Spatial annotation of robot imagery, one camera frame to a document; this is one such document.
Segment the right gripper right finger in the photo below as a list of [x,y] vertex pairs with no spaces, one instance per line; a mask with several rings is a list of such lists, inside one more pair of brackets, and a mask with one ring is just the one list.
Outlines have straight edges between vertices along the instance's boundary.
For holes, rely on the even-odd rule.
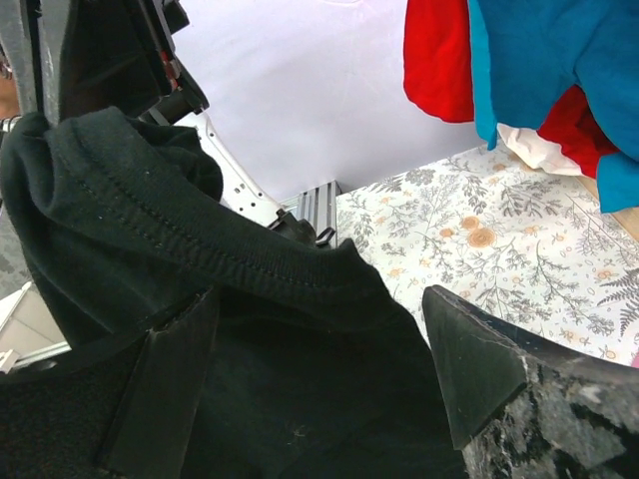
[[422,313],[472,478],[635,478],[638,371],[490,315],[442,286]]

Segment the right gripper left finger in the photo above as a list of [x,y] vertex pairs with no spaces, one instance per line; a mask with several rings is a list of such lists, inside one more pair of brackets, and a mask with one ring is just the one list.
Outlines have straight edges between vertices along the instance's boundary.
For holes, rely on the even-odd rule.
[[214,348],[216,289],[1,377],[4,478],[177,478]]

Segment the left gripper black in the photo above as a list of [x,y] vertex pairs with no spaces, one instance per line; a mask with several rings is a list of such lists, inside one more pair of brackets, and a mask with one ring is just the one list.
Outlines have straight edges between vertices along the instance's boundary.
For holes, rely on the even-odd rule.
[[178,58],[178,1],[4,1],[1,89],[50,124],[108,107],[173,125],[209,101]]

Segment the black t shirt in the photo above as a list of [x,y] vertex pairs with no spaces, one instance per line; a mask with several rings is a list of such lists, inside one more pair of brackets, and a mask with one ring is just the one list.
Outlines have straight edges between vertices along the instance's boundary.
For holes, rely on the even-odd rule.
[[220,202],[197,133],[21,118],[5,211],[69,351],[1,382],[5,478],[462,478],[432,357],[351,241]]

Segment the person in striped shirt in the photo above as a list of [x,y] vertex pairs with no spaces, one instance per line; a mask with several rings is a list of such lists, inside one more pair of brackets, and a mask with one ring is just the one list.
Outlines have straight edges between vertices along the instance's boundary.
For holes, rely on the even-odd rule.
[[0,89],[1,135],[5,135],[20,120],[21,109],[13,69],[4,50],[1,50]]

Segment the white t shirt on hanger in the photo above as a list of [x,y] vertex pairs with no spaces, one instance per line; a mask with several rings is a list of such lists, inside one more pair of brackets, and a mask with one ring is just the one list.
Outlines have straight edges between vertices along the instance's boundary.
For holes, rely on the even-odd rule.
[[559,144],[541,138],[536,131],[498,123],[497,132],[505,146],[531,169],[557,176],[582,176],[580,166],[562,153]]

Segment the red t shirt on hanger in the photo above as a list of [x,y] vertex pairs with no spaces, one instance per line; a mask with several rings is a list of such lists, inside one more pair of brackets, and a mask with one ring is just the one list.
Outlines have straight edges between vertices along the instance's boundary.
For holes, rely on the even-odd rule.
[[494,146],[497,124],[528,128],[561,146],[582,174],[617,148],[597,125],[543,21],[554,1],[410,1],[403,88],[410,102],[447,123],[472,122]]

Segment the blue t shirt on hanger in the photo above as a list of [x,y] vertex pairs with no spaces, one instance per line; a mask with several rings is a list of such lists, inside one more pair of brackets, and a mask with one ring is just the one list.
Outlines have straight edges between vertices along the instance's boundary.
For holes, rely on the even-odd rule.
[[571,87],[585,94],[617,153],[598,167],[600,209],[638,205],[638,4],[635,1],[471,1],[477,134],[538,129]]

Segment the floral table mat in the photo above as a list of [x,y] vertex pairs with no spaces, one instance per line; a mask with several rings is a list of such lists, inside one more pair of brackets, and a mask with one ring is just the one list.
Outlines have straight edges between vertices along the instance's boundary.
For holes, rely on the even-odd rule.
[[637,354],[637,240],[581,181],[532,171],[503,147],[340,196],[337,232],[415,317],[439,284],[577,351],[624,365]]

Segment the aluminium rail frame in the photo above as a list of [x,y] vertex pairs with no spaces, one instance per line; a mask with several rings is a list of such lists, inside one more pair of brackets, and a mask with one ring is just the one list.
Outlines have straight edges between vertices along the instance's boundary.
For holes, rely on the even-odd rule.
[[306,220],[314,229],[318,243],[324,247],[337,246],[337,201],[341,188],[330,181],[281,202],[286,212],[297,220]]

